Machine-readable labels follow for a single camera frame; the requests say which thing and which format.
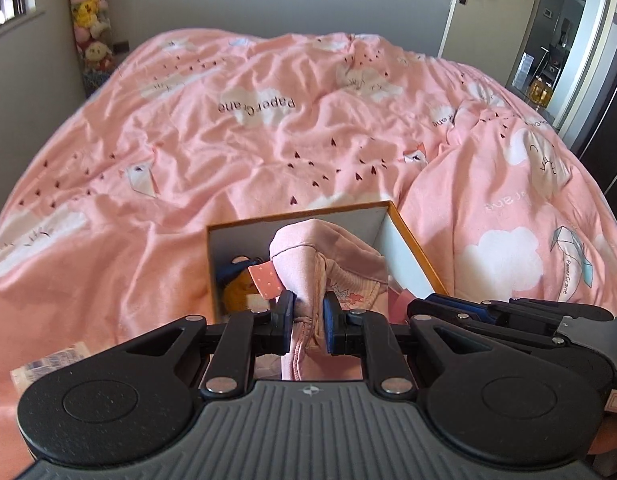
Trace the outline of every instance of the window sill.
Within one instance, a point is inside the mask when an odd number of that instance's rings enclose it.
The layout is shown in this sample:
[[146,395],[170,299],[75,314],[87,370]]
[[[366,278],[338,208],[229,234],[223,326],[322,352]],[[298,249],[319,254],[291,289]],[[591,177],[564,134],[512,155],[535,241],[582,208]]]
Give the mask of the window sill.
[[44,10],[35,9],[29,11],[23,16],[17,16],[16,18],[12,18],[7,22],[2,23],[2,25],[0,25],[0,37],[9,33],[11,30],[21,27],[25,23],[32,22],[32,20],[35,20],[42,14],[44,14]]

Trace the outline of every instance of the beige door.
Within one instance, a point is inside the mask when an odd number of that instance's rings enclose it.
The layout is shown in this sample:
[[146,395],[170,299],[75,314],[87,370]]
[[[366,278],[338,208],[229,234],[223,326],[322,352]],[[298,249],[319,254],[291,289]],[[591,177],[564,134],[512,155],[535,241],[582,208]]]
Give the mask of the beige door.
[[439,56],[506,85],[534,6],[535,0],[452,0]]

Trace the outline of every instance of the bed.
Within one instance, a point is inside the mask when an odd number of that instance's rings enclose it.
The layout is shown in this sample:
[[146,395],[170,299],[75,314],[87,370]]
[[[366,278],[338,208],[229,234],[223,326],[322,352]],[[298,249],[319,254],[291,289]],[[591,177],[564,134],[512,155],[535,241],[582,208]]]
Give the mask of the bed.
[[374,35],[178,30],[137,48],[0,216],[0,480],[31,458],[10,370],[213,318],[205,226],[393,200],[447,289],[617,314],[617,222],[498,83]]

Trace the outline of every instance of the open box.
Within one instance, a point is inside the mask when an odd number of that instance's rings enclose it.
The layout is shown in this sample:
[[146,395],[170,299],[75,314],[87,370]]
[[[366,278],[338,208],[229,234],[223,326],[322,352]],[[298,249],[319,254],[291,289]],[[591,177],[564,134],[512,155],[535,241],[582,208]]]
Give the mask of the open box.
[[393,202],[332,207],[208,227],[208,269],[215,316],[223,314],[215,269],[242,254],[269,260],[269,245],[284,226],[317,218],[339,225],[375,248],[387,261],[389,274],[418,298],[447,294],[424,251],[399,215]]

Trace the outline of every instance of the gray ribbed cover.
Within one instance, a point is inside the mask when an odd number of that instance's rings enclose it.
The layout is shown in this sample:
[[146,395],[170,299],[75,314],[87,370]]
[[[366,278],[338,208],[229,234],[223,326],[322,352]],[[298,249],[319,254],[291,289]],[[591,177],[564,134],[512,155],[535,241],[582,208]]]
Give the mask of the gray ribbed cover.
[[242,399],[210,403],[183,439],[142,463],[92,471],[38,462],[21,478],[594,480],[599,476],[582,463],[524,473],[470,462],[438,441],[415,406],[378,399],[364,383],[258,381]]

